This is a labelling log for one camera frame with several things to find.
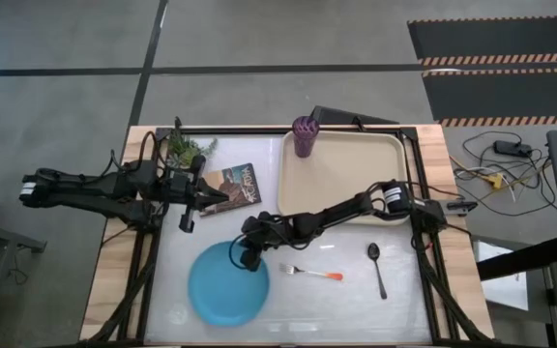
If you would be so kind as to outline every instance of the black mat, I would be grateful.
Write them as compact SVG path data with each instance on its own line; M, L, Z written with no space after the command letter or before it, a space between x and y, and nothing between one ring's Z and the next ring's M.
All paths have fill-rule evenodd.
M444 126L557 124L557 69L424 72L433 119Z
M557 16L408 22L424 65L557 61Z

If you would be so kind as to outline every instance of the power adapter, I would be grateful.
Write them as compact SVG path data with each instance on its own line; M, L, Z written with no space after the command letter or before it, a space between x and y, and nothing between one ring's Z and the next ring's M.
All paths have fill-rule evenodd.
M499 155L508 155L529 159L532 156L532 146L520 142L496 140L493 142L493 151Z

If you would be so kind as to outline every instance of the blue plate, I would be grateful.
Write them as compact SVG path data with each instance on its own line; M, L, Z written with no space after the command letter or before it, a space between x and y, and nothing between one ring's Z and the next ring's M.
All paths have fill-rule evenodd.
M189 298L194 311L206 323L238 326L253 319L270 288L268 268L261 260L259 270L250 272L234 267L229 261L229 245L222 242L208 247L192 264ZM233 259L240 265L244 248L233 246Z

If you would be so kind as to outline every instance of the white table surface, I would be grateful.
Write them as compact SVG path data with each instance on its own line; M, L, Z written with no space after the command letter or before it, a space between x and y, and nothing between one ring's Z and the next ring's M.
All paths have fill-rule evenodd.
M208 144L211 137L194 137ZM394 227L342 224L327 230L303 251L288 246L263 253L270 292L255 319L236 328L205 324L188 296L195 258L207 247L231 241L242 223L261 211L275 213L280 135L218 136L205 172L251 162L262 202L208 217L195 213L194 232L178 229L182 206L165 217L146 331L148 343L426 343L430 342L423 290L410 247L409 221ZM365 183L365 190L371 183ZM388 292L379 295L368 244L380 246L378 260ZM287 275L279 263L343 273L343 282L308 275Z

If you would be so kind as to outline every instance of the fork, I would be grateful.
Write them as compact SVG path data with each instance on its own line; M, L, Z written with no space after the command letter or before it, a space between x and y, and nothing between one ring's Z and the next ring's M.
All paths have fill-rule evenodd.
M334 280L339 280L339 281L343 280L342 274L326 274L320 272L306 271L306 270L301 270L296 266L286 265L282 263L278 265L278 269L281 270L282 272L287 273L288 275L295 275L296 273L308 273L310 275L323 276Z

